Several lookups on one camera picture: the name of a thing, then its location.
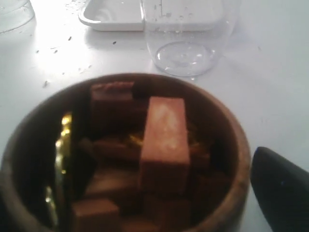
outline white table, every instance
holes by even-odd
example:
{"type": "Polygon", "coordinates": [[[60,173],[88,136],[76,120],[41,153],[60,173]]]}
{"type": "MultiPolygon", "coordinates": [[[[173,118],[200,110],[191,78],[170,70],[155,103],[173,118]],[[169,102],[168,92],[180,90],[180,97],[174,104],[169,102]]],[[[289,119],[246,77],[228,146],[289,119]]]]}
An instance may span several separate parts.
{"type": "MultiPolygon", "coordinates": [[[[22,118],[55,92],[105,74],[158,73],[142,33],[81,24],[84,0],[31,2],[36,25],[0,35],[0,154],[22,118]]],[[[236,115],[252,152],[267,146],[307,171],[308,7],[308,0],[243,1],[225,56],[194,81],[236,115]]],[[[239,231],[271,231],[252,190],[239,231]]]]}

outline black object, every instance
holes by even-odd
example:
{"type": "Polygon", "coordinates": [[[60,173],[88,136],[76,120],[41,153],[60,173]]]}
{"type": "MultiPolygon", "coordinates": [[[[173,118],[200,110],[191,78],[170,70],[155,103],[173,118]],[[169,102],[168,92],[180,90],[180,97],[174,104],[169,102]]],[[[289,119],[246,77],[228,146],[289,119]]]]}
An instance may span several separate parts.
{"type": "Polygon", "coordinates": [[[266,147],[254,153],[251,184],[274,232],[309,232],[309,173],[266,147]]]}

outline wooden bowl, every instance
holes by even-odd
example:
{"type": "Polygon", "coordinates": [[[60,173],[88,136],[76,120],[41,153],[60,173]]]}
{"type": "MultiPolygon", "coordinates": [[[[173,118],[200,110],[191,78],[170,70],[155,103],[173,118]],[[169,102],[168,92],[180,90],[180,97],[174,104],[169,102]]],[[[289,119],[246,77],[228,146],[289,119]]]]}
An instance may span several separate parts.
{"type": "MultiPolygon", "coordinates": [[[[118,74],[76,84],[50,97],[26,116],[11,136],[3,155],[0,187],[20,231],[51,232],[44,185],[54,178],[59,122],[65,112],[72,111],[72,142],[82,138],[89,128],[91,85],[112,81],[135,81],[140,94],[184,98],[187,115],[199,129],[211,131],[220,141],[220,155],[233,178],[218,207],[189,231],[216,232],[235,222],[246,201],[251,158],[245,134],[232,113],[211,94],[187,82],[153,74],[118,74]]],[[[85,179],[93,165],[91,160],[84,161],[85,179]]]]}

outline bowl rim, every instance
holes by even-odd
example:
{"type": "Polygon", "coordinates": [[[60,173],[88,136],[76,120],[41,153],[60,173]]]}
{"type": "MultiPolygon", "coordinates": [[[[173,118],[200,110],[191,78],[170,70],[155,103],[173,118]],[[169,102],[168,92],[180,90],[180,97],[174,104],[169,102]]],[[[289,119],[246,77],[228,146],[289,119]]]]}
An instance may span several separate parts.
{"type": "Polygon", "coordinates": [[[14,188],[13,177],[12,177],[12,166],[10,155],[17,142],[23,128],[31,120],[31,118],[37,114],[45,105],[49,105],[55,99],[60,97],[67,92],[72,92],[75,89],[82,87],[87,84],[94,84],[106,79],[121,79],[127,77],[128,80],[133,78],[161,78],[170,79],[170,81],[178,82],[182,85],[198,91],[201,95],[209,99],[227,119],[234,133],[235,140],[237,141],[237,155],[238,155],[238,166],[234,180],[231,184],[229,192],[226,194],[221,204],[202,222],[195,227],[192,227],[186,232],[214,232],[226,223],[234,214],[240,210],[247,198],[247,193],[250,184],[250,166],[251,166],[251,155],[250,148],[245,136],[245,133],[238,123],[236,117],[231,111],[221,103],[217,98],[208,93],[207,91],[197,87],[196,85],[184,81],[182,79],[168,77],[160,74],[152,73],[118,73],[95,77],[93,79],[81,81],[75,83],[69,87],[66,87],[59,92],[56,92],[52,96],[43,100],[33,110],[31,110],[17,125],[12,135],[10,136],[2,157],[2,164],[0,167],[0,193],[3,197],[4,204],[6,205],[7,211],[13,221],[17,224],[21,231],[26,232],[52,232],[51,229],[42,225],[23,205],[16,189],[14,188]]]}

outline drinking glass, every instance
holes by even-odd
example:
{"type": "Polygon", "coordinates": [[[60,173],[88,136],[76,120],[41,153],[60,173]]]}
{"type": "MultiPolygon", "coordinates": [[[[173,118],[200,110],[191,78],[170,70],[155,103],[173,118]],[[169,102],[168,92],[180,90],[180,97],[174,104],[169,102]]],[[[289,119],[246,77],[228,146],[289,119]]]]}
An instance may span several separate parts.
{"type": "Polygon", "coordinates": [[[0,0],[0,33],[18,28],[33,17],[30,0],[0,0]]]}
{"type": "Polygon", "coordinates": [[[144,35],[154,64],[195,76],[222,56],[241,0],[141,0],[144,35]]]}

